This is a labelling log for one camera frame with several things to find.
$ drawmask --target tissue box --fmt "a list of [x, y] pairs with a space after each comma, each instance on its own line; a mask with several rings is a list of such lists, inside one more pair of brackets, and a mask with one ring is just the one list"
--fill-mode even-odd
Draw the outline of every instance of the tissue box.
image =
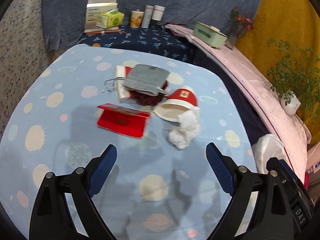
[[100, 28], [107, 29], [122, 24], [123, 19], [124, 13], [119, 12], [117, 9], [114, 9], [111, 11], [100, 13], [97, 16], [96, 25]]
[[117, 0], [88, 0], [84, 33], [103, 31], [103, 28], [96, 27], [97, 16], [102, 12], [117, 8]]
[[97, 106], [103, 109], [97, 125], [134, 138], [142, 138], [150, 113], [113, 104]]
[[210, 47], [217, 49], [221, 48], [227, 39], [227, 36], [217, 28], [200, 22], [196, 23], [193, 35], [204, 41]]

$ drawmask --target green tissue box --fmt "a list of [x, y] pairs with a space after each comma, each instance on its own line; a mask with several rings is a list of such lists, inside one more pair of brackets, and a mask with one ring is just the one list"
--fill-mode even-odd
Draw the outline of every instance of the green tissue box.
[[210, 47], [217, 49], [221, 48], [227, 39], [227, 36], [217, 28], [200, 22], [196, 23], [193, 35], [204, 41]]

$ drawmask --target white pot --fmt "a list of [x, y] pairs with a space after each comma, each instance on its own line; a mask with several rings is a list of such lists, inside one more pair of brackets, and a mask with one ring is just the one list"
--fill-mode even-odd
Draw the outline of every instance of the white pot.
[[301, 105], [299, 99], [293, 93], [290, 104], [285, 105], [284, 98], [280, 99], [281, 106], [287, 115], [293, 115], [297, 112], [299, 106]]

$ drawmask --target gray pouch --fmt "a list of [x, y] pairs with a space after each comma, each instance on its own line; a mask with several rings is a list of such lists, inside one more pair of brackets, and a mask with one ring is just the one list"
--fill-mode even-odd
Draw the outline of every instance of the gray pouch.
[[166, 82], [169, 71], [149, 65], [137, 64], [123, 82], [129, 90], [157, 96]]

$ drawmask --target yellow cloth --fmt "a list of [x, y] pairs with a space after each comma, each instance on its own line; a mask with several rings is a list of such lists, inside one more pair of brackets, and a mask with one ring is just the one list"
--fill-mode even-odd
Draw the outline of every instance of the yellow cloth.
[[[275, 47], [267, 47], [269, 38], [297, 42], [299, 47], [312, 47], [320, 54], [320, 19], [309, 0], [262, 0], [254, 26], [254, 30], [239, 39], [236, 47], [265, 76], [280, 58]], [[301, 111], [298, 115], [304, 119]], [[320, 141], [320, 116], [315, 121], [311, 117], [304, 122], [312, 135], [311, 144], [316, 144]]]

